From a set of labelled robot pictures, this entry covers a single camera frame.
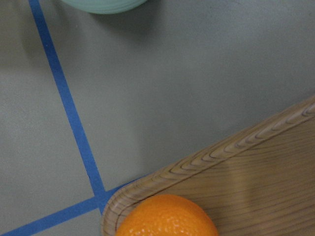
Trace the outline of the orange fruit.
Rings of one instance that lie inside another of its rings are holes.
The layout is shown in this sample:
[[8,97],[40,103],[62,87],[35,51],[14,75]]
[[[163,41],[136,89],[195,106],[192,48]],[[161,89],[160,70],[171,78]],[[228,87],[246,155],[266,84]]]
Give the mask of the orange fruit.
[[176,195],[144,200],[121,223],[117,236],[218,236],[206,212],[194,202]]

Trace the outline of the wooden cutting board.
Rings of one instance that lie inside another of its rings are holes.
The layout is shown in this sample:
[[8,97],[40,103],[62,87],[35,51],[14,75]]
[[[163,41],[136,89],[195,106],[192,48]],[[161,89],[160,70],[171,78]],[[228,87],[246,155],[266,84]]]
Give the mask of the wooden cutting board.
[[102,215],[112,236],[144,199],[185,197],[221,236],[315,233],[315,99],[298,103],[119,189]]

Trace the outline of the green bowl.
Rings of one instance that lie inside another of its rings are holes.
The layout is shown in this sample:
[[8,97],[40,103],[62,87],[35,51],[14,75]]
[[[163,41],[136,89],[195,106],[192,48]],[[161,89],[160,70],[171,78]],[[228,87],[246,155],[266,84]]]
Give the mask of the green bowl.
[[137,8],[146,0],[63,0],[63,2],[89,13],[116,14]]

